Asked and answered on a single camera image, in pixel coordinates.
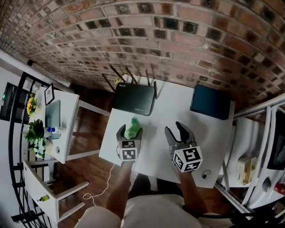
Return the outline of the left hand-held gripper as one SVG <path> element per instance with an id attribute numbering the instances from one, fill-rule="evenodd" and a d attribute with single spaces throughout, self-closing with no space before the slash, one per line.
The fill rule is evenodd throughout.
<path id="1" fill-rule="evenodd" d="M 126 124 L 121 126 L 116 133 L 117 154 L 122 162 L 135 161 L 141 150 L 143 128 L 140 128 L 134 139 L 127 140 L 124 136 Z"/>

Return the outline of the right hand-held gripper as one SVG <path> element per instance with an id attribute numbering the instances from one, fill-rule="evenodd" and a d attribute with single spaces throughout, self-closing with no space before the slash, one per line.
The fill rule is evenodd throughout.
<path id="1" fill-rule="evenodd" d="M 176 121 L 175 124 L 180 133 L 180 140 L 175 138 L 169 127 L 165 127 L 171 159 L 180 172 L 195 171 L 203 161 L 201 148 L 197 145 L 192 130 L 181 122 Z"/>

